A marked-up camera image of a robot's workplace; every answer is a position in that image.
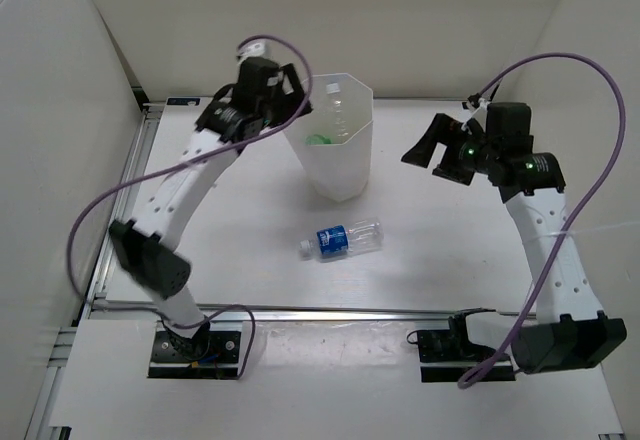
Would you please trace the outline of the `green plastic bottle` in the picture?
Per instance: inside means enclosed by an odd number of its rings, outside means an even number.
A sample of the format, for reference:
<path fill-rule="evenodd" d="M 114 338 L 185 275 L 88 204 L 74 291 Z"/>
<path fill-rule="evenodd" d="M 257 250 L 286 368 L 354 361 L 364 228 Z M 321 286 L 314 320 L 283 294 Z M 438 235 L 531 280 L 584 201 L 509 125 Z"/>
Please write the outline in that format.
<path fill-rule="evenodd" d="M 331 145 L 332 140 L 321 134 L 312 134 L 306 137 L 305 139 L 306 145 Z"/>

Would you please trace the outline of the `clear plastic bottle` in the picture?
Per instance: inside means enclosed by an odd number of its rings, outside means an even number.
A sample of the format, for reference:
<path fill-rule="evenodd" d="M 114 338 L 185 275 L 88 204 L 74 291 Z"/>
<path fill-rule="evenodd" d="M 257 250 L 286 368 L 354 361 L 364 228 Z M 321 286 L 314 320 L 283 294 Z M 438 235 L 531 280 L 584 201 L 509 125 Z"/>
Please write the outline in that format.
<path fill-rule="evenodd" d="M 349 138 L 349 126 L 345 117 L 345 104 L 340 84 L 332 81 L 325 86 L 324 108 L 333 144 L 342 144 Z"/>

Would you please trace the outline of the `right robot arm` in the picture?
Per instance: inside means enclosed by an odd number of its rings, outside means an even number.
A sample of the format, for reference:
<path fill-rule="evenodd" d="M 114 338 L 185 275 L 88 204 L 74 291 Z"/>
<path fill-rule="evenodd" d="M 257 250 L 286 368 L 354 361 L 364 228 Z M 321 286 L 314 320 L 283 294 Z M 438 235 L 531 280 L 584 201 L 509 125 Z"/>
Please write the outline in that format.
<path fill-rule="evenodd" d="M 484 175 L 498 189 L 520 235 L 533 280 L 524 311 L 535 321 L 516 323 L 506 345 L 490 342 L 493 312 L 457 314 L 449 347 L 470 360 L 484 347 L 510 354 L 525 374 L 590 369 L 627 338 L 623 320 L 609 317 L 593 292 L 569 230 L 577 213 L 567 209 L 566 182 L 557 158 L 535 152 L 532 113 L 524 103 L 489 103 L 465 122 L 434 116 L 402 162 L 428 167 L 437 145 L 445 150 L 435 176 L 465 186 Z"/>

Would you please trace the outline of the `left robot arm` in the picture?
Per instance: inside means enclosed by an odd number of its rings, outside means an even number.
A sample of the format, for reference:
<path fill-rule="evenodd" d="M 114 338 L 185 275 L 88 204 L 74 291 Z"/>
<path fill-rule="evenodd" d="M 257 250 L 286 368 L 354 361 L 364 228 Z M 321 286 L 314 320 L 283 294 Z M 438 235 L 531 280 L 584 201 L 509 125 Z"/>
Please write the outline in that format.
<path fill-rule="evenodd" d="M 311 111 L 293 64 L 247 58 L 226 91 L 229 100 L 215 96 L 198 116 L 181 157 L 185 168 L 166 175 L 136 216 L 109 227 L 121 269 L 149 295 L 175 348 L 188 360 L 206 355 L 210 337 L 187 287 L 191 265 L 176 252 L 182 234 L 209 190 L 240 156 L 244 141 L 286 123 L 294 113 Z"/>

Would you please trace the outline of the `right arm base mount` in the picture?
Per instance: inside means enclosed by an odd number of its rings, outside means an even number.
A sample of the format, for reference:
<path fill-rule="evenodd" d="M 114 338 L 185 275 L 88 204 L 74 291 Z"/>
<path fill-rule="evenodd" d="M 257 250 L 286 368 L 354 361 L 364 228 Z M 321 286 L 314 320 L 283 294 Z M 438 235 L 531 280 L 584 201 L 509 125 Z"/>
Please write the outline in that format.
<path fill-rule="evenodd" d="M 447 318 L 446 326 L 422 326 L 407 333 L 406 342 L 417 348 L 423 383 L 457 383 L 464 388 L 480 382 L 510 382 L 519 368 L 510 350 L 501 354 L 483 376 L 482 364 L 491 359 L 514 320 L 492 309 L 467 309 Z"/>

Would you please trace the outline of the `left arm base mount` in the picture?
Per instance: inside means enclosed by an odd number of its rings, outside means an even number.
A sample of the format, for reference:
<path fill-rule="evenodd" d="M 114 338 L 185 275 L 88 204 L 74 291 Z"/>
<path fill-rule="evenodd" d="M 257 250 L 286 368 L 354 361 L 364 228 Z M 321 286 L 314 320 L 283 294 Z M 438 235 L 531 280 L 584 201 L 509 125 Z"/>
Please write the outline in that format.
<path fill-rule="evenodd" d="M 246 313 L 249 318 L 250 331 L 243 357 L 240 357 L 241 328 L 224 330 L 214 326 L 218 317 L 232 311 Z M 248 307 L 223 307 L 189 339 L 169 330 L 164 322 L 161 325 L 154 332 L 147 369 L 149 379 L 238 381 L 244 376 L 257 330 L 255 315 Z"/>

